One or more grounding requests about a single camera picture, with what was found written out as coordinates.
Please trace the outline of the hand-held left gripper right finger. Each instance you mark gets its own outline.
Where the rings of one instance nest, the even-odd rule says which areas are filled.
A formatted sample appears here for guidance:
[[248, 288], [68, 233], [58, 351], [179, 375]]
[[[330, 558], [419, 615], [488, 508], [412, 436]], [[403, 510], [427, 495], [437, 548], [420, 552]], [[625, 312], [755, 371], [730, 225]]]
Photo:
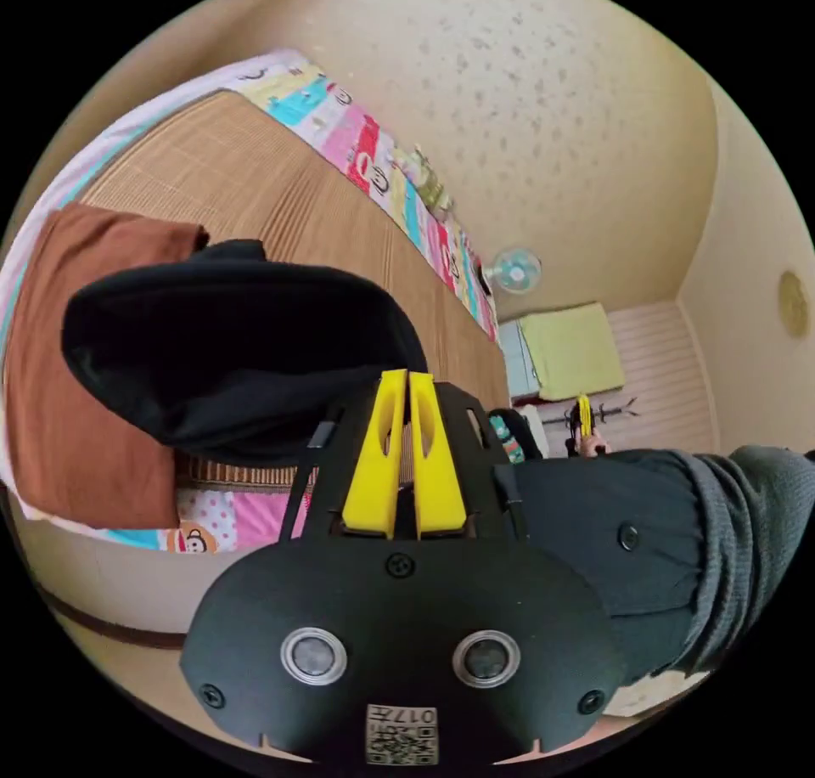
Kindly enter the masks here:
[[409, 407], [417, 534], [460, 534], [467, 513], [432, 375], [409, 374]]

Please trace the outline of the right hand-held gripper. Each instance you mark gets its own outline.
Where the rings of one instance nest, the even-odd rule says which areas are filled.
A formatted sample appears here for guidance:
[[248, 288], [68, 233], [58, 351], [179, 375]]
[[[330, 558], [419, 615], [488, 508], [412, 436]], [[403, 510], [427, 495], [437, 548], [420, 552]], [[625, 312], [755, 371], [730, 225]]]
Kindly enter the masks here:
[[567, 456], [574, 458], [579, 455], [580, 438], [590, 437], [594, 431], [594, 415], [588, 396], [581, 395], [576, 400], [576, 407], [570, 409], [566, 420], [570, 436], [565, 441], [565, 447]]

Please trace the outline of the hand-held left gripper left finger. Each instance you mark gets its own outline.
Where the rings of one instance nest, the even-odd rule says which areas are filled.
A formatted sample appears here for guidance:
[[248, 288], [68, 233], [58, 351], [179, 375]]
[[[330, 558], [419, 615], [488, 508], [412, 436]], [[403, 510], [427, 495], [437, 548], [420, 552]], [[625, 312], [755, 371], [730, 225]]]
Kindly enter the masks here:
[[341, 513], [351, 533], [394, 537], [407, 389], [405, 369], [380, 377]]

